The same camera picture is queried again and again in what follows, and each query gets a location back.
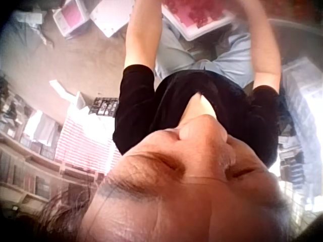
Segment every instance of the floor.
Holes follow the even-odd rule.
[[[54,48],[28,28],[7,23],[0,41],[0,69],[12,90],[35,109],[63,124],[68,101],[49,85],[57,79],[71,94],[80,91],[88,104],[97,96],[118,97],[125,58],[125,35],[106,38],[92,23],[71,40],[60,34],[51,14],[42,26]]]

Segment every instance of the person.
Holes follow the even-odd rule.
[[[38,221],[42,235],[286,241],[288,209],[268,171],[278,145],[280,54],[259,0],[236,1],[250,34],[235,29],[227,51],[196,62],[162,19],[162,0],[136,0],[113,135],[122,159],[93,198],[89,190],[54,216],[50,203]],[[156,91],[154,72],[163,79]],[[242,87],[253,80],[247,96]]]

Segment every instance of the light blue pants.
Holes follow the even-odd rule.
[[[219,40],[215,48],[218,58],[196,61],[179,42],[179,31],[163,19],[163,33],[156,58],[156,74],[163,80],[170,74],[182,70],[208,70],[219,73],[244,88],[254,80],[250,55],[250,34],[239,26]]]

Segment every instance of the closed eye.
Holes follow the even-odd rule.
[[[251,173],[253,171],[255,171],[255,169],[252,169],[252,168],[244,169],[244,170],[234,173],[232,175],[232,178],[238,178],[240,176],[246,175],[246,174]]]

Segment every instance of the pink and white striped fabric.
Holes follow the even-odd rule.
[[[88,115],[88,111],[87,107],[69,107],[55,159],[107,174],[121,158],[111,139],[114,125],[104,124],[95,114]]]

